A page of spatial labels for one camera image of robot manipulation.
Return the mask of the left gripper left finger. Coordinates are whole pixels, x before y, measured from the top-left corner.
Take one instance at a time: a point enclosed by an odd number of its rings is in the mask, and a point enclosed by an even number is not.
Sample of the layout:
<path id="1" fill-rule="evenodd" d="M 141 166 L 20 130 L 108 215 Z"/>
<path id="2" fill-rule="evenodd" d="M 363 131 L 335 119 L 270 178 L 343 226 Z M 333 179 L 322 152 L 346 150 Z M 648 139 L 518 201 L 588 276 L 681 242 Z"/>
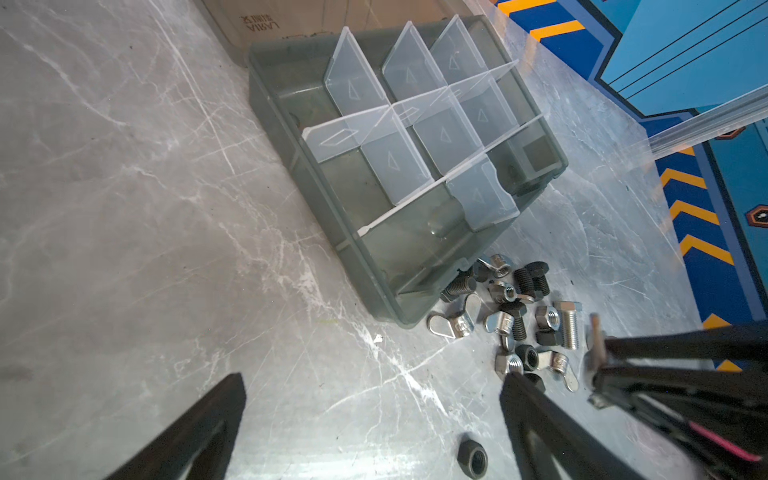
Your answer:
<path id="1" fill-rule="evenodd" d="M 246 404 L 240 373 L 223 378 L 110 479 L 223 479 Z"/>

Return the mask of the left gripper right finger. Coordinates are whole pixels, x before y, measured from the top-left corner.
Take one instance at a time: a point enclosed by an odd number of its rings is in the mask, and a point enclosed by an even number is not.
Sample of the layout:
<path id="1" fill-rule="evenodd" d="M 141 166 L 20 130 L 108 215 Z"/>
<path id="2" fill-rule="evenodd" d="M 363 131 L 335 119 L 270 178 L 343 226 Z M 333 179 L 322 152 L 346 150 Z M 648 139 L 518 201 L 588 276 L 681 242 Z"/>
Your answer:
<path id="1" fill-rule="evenodd" d="M 522 479 L 640 477 L 522 374 L 505 376 L 500 406 Z"/>

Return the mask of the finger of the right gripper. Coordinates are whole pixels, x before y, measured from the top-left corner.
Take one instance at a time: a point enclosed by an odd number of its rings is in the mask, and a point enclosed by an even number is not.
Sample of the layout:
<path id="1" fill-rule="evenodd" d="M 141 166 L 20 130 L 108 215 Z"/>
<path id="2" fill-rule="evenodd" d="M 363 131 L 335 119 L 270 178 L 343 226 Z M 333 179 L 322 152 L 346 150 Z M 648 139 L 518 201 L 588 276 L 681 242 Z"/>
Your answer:
<path id="1" fill-rule="evenodd" d="M 716 479 L 767 477 L 767 376 L 604 367 L 594 393 L 665 436 Z"/>
<path id="2" fill-rule="evenodd" d="M 767 362 L 767 322 L 665 336 L 608 338 L 616 359 L 710 359 Z"/>

